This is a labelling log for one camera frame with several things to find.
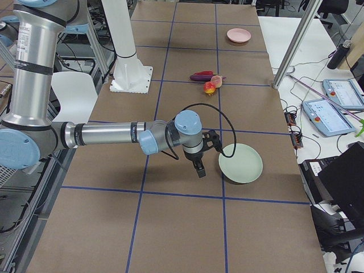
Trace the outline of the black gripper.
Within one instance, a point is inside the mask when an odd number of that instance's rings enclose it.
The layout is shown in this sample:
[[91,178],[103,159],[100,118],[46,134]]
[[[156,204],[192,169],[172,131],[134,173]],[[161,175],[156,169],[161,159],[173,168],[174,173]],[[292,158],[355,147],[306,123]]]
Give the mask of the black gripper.
[[193,163],[193,166],[196,169],[198,177],[199,178],[205,177],[206,176],[205,168],[202,163],[203,152],[197,152],[197,153],[190,154],[190,153],[184,151],[184,155],[188,160],[190,160]]

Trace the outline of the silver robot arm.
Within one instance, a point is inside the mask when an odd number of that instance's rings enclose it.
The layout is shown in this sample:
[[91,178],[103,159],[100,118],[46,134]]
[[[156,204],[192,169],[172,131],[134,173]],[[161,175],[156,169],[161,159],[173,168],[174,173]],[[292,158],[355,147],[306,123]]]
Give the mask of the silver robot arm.
[[75,124],[47,117],[58,34],[88,21],[86,1],[15,1],[19,18],[14,85],[1,119],[1,170],[14,173],[54,151],[90,144],[138,143],[147,154],[182,146],[199,177],[207,139],[200,117],[182,110],[168,122]]

